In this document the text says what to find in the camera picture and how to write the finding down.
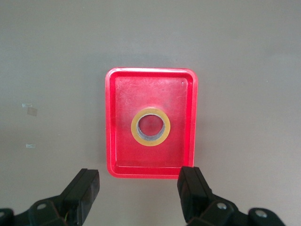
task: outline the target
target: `screw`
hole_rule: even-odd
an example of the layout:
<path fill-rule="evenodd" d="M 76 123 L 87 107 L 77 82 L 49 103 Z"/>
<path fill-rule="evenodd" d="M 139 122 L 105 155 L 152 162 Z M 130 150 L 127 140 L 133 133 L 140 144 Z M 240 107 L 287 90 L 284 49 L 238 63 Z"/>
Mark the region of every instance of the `screw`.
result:
<path fill-rule="evenodd" d="M 256 210 L 255 213 L 256 213 L 257 216 L 259 216 L 261 218 L 267 218 L 268 217 L 266 212 L 264 212 L 263 210 Z"/>
<path fill-rule="evenodd" d="M 46 207 L 46 204 L 42 203 L 42 204 L 38 205 L 37 210 L 41 210 L 41 209 L 43 209 L 45 207 Z"/>
<path fill-rule="evenodd" d="M 222 203 L 222 202 L 219 202 L 219 203 L 217 204 L 217 207 L 218 207 L 219 209 L 221 209 L 221 210 L 226 210 L 226 209 L 227 209 L 226 204 L 225 204 L 225 203 Z"/>

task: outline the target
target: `gray background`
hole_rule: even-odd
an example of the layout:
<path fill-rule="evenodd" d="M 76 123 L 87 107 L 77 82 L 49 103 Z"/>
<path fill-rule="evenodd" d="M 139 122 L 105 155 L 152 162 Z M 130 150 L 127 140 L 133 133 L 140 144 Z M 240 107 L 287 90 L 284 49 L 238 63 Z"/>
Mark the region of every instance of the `gray background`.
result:
<path fill-rule="evenodd" d="M 1 0 L 1 207 L 25 211 L 89 168 L 101 188 L 85 225 L 184 225 L 176 180 L 106 170 L 104 78 L 118 66 L 194 70 L 195 165 L 213 192 L 300 225 L 299 0 Z"/>

